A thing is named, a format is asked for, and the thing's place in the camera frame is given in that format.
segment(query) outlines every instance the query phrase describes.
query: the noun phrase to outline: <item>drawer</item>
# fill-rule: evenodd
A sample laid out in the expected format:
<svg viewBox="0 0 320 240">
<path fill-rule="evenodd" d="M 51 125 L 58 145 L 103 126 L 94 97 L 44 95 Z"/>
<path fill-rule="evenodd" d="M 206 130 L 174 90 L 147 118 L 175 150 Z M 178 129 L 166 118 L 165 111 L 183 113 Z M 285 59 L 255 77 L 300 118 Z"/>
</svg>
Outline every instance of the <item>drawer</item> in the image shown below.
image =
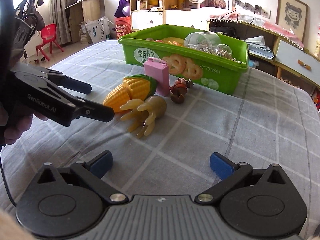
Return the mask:
<svg viewBox="0 0 320 240">
<path fill-rule="evenodd" d="M 163 12 L 133 12 L 132 28 L 143 30 L 163 24 Z"/>
<path fill-rule="evenodd" d="M 280 41 L 278 51 L 275 55 L 275 61 L 286 65 L 320 85 L 320 62 L 315 58 L 285 41 Z"/>
<path fill-rule="evenodd" d="M 195 11 L 166 10 L 165 23 L 177 26 L 207 30 L 207 19 L 201 18 Z"/>
</svg>

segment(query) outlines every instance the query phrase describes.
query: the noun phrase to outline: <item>red chair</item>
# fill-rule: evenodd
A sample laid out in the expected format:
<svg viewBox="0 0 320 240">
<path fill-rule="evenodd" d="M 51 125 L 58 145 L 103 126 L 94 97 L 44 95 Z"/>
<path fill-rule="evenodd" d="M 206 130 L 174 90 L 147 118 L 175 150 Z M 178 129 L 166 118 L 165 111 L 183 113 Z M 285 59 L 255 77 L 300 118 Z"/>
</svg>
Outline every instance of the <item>red chair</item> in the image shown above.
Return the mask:
<svg viewBox="0 0 320 240">
<path fill-rule="evenodd" d="M 41 38 L 42 38 L 42 44 L 36 46 L 36 50 L 37 50 L 37 56 L 39 56 L 38 50 L 42 53 L 42 55 L 47 59 L 50 60 L 50 58 L 47 56 L 47 54 L 42 50 L 42 47 L 45 44 L 50 43 L 50 54 L 52 54 L 52 42 L 54 42 L 54 44 L 56 44 L 56 46 L 61 50 L 64 51 L 60 45 L 56 42 L 56 25 L 53 24 L 49 24 L 47 26 L 45 26 L 42 30 L 41 30 Z"/>
</svg>

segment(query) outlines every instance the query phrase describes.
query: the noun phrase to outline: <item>checkered tablecloth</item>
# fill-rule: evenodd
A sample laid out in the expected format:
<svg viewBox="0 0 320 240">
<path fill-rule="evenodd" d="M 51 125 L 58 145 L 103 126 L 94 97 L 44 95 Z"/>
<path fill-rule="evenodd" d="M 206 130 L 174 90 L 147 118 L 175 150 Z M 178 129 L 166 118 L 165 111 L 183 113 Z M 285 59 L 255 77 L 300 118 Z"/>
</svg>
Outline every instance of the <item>checkered tablecloth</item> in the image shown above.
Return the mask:
<svg viewBox="0 0 320 240">
<path fill-rule="evenodd" d="M 117 41 L 90 46 L 52 68 L 90 83 L 89 95 L 68 91 L 100 103 L 124 76 L 143 73 L 125 63 Z M 170 77 L 171 84 L 175 79 Z M 110 150 L 114 164 L 103 180 L 123 193 L 194 197 L 219 181 L 209 167 L 211 153 L 219 152 L 258 169 L 279 163 L 308 207 L 300 235 L 313 233 L 320 223 L 320 123 L 305 91 L 250 68 L 233 96 L 195 85 L 183 104 L 165 100 L 165 116 L 142 139 L 126 132 L 129 122 L 120 115 L 109 123 L 81 117 L 70 127 L 34 119 L 2 152 L 13 195 L 22 194 L 44 162 L 62 167 Z M 12 212 L 3 184 L 0 197 L 1 207 Z"/>
</svg>

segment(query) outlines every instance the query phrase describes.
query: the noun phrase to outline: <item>gray curtain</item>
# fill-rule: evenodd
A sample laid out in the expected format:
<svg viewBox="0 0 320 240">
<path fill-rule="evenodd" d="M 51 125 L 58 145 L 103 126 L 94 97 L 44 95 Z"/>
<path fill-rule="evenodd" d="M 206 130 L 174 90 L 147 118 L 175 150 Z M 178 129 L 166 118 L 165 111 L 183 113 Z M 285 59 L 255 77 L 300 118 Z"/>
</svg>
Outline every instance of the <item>gray curtain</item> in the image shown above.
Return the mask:
<svg viewBox="0 0 320 240">
<path fill-rule="evenodd" d="M 57 42 L 59 44 L 71 41 L 65 7 L 67 7 L 66 0 L 51 0 L 50 11 L 52 22 L 57 25 Z"/>
</svg>

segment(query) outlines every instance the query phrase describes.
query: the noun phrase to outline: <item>red chip bucket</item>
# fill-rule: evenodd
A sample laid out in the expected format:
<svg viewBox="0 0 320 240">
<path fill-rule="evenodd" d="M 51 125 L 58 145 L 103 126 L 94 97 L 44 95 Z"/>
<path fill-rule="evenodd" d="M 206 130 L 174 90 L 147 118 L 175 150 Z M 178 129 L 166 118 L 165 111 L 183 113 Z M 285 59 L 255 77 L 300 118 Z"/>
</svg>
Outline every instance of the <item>red chip bucket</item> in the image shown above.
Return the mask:
<svg viewBox="0 0 320 240">
<path fill-rule="evenodd" d="M 116 22 L 116 32 L 117 32 L 117 40 L 128 33 L 131 33 L 131 17 L 120 17 L 115 18 Z"/>
</svg>

